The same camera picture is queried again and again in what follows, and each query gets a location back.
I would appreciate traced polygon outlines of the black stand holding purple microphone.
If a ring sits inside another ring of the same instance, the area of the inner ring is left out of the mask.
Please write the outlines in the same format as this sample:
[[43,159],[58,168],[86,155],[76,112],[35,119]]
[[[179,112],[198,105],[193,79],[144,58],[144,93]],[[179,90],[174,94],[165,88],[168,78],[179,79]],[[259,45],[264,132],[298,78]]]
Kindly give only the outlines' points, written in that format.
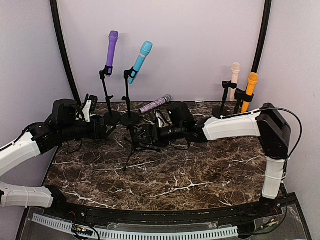
[[111,108],[111,99],[114,97],[113,95],[108,95],[108,90],[106,86],[106,77],[110,77],[112,75],[113,68],[105,65],[103,70],[99,71],[100,80],[102,81],[102,86],[105,94],[105,101],[107,104],[108,113],[106,113],[103,118],[107,124],[116,126],[120,122],[121,115],[117,111],[113,111]]

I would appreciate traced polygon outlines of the rhinestone silver-head microphone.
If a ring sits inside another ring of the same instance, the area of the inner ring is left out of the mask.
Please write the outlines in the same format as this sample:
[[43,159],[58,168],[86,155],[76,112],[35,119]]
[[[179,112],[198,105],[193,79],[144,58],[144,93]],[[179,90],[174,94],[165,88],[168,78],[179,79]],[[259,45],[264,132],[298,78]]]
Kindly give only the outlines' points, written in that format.
[[166,103],[169,103],[172,100],[172,96],[170,94],[166,94],[163,97],[158,98],[157,100],[139,108],[139,113],[140,114],[145,114],[151,110],[154,110]]

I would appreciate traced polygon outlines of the black tripod shock-mount stand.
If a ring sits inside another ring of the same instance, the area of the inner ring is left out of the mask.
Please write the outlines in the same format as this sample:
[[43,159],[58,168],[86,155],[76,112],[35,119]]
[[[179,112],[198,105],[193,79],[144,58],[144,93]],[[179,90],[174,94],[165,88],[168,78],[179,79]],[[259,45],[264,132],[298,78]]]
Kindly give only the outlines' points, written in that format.
[[135,140],[134,136],[135,136],[135,127],[132,124],[129,124],[126,129],[129,131],[130,133],[130,137],[131,140],[129,140],[128,138],[124,138],[127,142],[129,142],[131,144],[131,151],[130,154],[127,157],[126,163],[124,165],[124,167],[122,168],[122,170],[125,172],[127,170],[127,166],[128,163],[130,161],[130,158],[138,152],[142,152],[142,151],[153,151],[153,152],[157,152],[160,153],[161,150],[154,148],[154,147],[150,147],[150,146],[144,146],[141,143],[139,143],[137,140]]

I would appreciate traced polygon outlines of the purple microphone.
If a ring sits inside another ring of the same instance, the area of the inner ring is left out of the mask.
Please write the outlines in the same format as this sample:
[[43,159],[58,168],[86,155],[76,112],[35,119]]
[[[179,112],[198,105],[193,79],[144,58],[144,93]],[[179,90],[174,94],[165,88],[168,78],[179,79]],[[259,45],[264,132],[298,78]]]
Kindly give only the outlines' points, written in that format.
[[106,61],[107,76],[111,76],[113,72],[114,56],[115,56],[116,44],[118,39],[119,39],[119,32],[112,30],[108,36],[109,44],[108,44],[107,61]]

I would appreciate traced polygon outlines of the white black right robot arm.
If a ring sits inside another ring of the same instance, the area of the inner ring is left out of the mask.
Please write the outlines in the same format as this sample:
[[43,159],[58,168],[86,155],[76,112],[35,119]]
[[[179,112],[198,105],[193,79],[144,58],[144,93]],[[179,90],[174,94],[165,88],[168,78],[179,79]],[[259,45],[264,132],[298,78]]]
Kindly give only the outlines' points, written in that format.
[[266,217],[275,208],[273,200],[286,178],[287,163],[293,153],[289,149],[291,127],[281,111],[282,108],[265,103],[246,113],[195,120],[187,104],[177,102],[167,107],[170,125],[144,124],[133,134],[133,140],[144,145],[166,147],[171,141],[180,139],[207,143],[225,138],[257,137],[267,163],[262,188],[264,199],[255,205],[255,213]]

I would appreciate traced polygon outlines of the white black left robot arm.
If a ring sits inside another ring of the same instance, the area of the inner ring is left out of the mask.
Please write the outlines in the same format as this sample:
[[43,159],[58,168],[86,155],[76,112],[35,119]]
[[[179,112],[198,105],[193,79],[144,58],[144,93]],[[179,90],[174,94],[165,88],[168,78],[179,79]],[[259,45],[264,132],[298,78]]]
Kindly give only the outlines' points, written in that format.
[[[28,125],[14,141],[0,149],[0,174],[44,155],[73,140],[105,140],[115,130],[105,118],[93,114],[97,98],[89,96],[85,103],[60,99],[53,103],[52,113],[44,122]],[[28,187],[0,183],[0,206],[51,208],[60,218],[71,213],[64,195],[55,186]]]

